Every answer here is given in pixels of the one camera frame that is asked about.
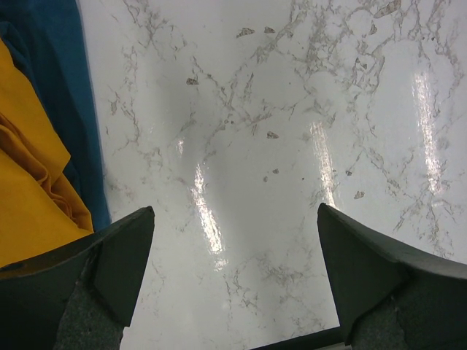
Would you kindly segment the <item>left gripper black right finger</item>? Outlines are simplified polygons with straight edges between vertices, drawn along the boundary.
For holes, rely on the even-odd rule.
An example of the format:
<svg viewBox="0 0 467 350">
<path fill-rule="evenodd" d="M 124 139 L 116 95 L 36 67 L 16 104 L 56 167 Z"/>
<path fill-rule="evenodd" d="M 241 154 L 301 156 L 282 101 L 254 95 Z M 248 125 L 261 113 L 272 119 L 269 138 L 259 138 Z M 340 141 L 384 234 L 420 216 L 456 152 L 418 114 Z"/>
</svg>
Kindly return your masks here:
<svg viewBox="0 0 467 350">
<path fill-rule="evenodd" d="M 466 265 L 397 241 L 324 203 L 317 226 L 345 344 L 466 348 Z"/>
</svg>

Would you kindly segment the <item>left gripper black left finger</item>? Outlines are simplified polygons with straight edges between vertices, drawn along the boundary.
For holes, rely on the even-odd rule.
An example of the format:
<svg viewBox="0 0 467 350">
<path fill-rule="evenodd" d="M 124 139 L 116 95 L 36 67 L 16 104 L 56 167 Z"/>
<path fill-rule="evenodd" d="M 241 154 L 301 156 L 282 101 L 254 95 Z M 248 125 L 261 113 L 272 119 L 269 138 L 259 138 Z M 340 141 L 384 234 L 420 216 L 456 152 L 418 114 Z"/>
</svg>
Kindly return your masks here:
<svg viewBox="0 0 467 350">
<path fill-rule="evenodd" d="M 119 349 L 153 241 L 150 206 L 1 268 L 2 349 Z"/>
</svg>

